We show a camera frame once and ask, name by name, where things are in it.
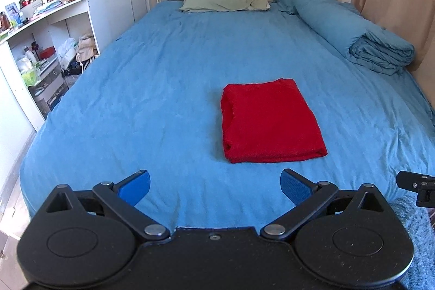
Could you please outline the red knit sweater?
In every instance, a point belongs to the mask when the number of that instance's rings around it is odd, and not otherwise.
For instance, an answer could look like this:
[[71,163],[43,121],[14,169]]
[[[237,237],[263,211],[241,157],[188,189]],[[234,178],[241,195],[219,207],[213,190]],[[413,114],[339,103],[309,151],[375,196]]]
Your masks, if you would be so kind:
[[316,117],[293,79],[229,84],[220,106],[223,151],[231,163],[283,163],[327,155]]

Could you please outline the blue fluffy rug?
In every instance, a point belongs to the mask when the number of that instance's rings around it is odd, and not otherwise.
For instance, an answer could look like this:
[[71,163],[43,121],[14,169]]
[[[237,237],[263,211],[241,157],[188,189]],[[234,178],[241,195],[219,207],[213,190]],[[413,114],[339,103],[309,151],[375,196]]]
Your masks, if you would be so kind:
[[397,198],[391,207],[414,245],[414,259],[400,283],[406,289],[434,289],[434,229],[428,211],[417,207],[411,194]]

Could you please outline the blue bed sheet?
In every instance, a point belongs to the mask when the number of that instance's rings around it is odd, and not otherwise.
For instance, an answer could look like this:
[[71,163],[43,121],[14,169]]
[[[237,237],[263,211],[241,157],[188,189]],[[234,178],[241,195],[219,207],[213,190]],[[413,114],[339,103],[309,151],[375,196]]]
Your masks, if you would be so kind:
[[327,156],[291,163],[342,189],[373,183],[402,196],[400,171],[434,173],[434,114],[411,74],[387,76],[343,58],[300,17],[183,13],[158,4],[96,59],[35,136],[20,170],[35,213],[56,185],[89,190],[145,169],[138,208],[175,227],[256,227],[292,208],[281,163],[230,163],[220,98],[232,83],[296,81]]

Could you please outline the green plastic bag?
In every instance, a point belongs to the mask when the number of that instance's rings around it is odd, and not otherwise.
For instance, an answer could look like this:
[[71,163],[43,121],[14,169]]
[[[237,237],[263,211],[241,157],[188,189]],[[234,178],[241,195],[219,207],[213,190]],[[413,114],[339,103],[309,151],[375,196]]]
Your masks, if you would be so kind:
[[37,84],[39,80],[38,70],[27,57],[18,59],[16,65],[27,87]]

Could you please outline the folded blue duvet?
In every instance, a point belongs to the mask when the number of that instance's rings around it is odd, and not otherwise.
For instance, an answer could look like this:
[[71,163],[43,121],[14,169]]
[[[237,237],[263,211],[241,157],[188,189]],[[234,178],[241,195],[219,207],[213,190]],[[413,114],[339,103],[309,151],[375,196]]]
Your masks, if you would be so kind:
[[374,24],[352,4],[338,0],[275,0],[281,11],[298,15],[349,62],[392,75],[410,65],[415,48]]

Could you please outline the white shelf desk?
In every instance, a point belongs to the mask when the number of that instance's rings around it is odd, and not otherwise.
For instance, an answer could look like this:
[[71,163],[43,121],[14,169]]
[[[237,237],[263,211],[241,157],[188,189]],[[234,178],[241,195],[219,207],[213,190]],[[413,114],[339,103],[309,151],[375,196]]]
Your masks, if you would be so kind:
[[45,116],[21,76],[17,61],[32,44],[38,48],[36,58],[48,51],[48,59],[35,65],[37,77],[44,77],[46,70],[59,64],[56,52],[59,46],[72,37],[93,31],[91,0],[76,0],[37,15],[21,28],[8,31],[1,40],[1,73],[34,131],[44,125]]

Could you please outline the red box on shelf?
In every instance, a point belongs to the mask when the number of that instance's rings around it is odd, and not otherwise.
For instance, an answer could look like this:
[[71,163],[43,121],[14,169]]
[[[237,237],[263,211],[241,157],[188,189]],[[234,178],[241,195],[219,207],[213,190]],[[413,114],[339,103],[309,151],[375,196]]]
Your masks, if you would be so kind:
[[41,53],[38,56],[40,60],[46,60],[49,59],[51,56],[53,56],[53,54],[55,54],[55,47],[50,46],[44,49],[43,51],[41,51]]

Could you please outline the green pillow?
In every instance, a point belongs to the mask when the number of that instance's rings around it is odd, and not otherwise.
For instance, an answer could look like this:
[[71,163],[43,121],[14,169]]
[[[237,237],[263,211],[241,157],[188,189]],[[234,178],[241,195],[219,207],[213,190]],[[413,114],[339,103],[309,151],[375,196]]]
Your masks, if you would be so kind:
[[180,11],[184,13],[267,11],[268,0],[184,0]]

